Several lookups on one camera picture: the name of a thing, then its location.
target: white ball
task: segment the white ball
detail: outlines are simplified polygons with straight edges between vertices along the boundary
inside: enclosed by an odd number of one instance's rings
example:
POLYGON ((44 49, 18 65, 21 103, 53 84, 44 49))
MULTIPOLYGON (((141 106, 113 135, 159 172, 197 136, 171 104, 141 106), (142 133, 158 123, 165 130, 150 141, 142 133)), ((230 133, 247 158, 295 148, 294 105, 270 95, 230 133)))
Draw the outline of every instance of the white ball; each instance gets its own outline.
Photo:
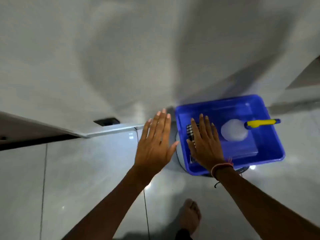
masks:
POLYGON ((238 119, 229 120, 221 127, 221 135, 227 141, 243 141, 248 136, 245 123, 238 119))

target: hand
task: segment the hand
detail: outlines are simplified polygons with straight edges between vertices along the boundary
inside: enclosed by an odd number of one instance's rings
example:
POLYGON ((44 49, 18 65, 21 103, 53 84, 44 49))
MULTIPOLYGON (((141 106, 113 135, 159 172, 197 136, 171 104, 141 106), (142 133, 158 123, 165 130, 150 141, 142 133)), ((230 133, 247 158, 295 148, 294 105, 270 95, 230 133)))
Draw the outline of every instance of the hand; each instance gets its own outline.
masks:
POLYGON ((171 115, 165 109, 162 113, 158 111, 153 120, 149 119, 143 127, 132 168, 138 172, 145 186, 170 162, 176 150, 178 141, 169 147, 170 128, 171 115))
POLYGON ((225 163, 217 129, 213 123, 210 125, 208 116, 205 117, 204 122, 203 114, 200 114, 200 131, 193 118, 191 119, 191 125, 195 142, 194 146, 192 141, 187 140, 191 156, 209 172, 214 165, 225 163))

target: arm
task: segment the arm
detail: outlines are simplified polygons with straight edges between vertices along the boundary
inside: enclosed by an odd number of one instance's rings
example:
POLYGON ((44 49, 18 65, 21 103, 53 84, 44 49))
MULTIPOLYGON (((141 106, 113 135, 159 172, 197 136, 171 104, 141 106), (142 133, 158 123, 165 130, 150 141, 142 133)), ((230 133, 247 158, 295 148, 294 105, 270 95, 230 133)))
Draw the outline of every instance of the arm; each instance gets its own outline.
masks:
POLYGON ((169 147, 170 127, 171 116, 166 114, 165 109, 162 113, 159 111, 152 122, 151 119, 146 122, 132 168, 118 186, 75 225, 63 240, 113 238, 132 203, 171 160, 178 142, 169 147))
MULTIPOLYGON (((195 146, 188 142, 191 155, 208 171, 224 163, 217 129, 209 118, 200 115, 200 131, 191 120, 195 146)), ((217 180, 246 217, 250 225, 264 240, 268 239, 318 239, 320 228, 288 209, 256 186, 239 176, 232 167, 217 169, 217 180)))
POLYGON ((263 240, 320 238, 320 228, 262 192, 231 167, 219 169, 216 177, 263 240))

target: left hand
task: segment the left hand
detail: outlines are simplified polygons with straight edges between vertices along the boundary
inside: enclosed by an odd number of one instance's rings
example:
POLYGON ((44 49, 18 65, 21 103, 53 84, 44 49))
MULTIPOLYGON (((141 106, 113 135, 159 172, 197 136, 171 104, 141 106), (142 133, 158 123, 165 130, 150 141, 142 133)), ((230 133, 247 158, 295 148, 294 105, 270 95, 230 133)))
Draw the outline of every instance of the left hand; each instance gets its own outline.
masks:
POLYGON ((179 141, 169 147, 170 128, 171 115, 165 109, 158 111, 143 127, 132 169, 145 186, 170 162, 176 150, 179 141))

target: wristband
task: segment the wristband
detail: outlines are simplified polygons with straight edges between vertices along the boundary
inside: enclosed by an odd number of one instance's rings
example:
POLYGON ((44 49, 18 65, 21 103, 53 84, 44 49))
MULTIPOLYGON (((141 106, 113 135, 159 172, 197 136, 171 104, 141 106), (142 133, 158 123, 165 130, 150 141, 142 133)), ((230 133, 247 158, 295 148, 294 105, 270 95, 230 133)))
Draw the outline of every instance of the wristband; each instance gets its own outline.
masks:
POLYGON ((214 177, 215 179, 217 179, 216 178, 216 171, 218 169, 226 168, 226 167, 233 167, 233 163, 232 162, 225 162, 225 163, 219 163, 219 164, 214 165, 214 167, 211 169, 211 176, 214 177))

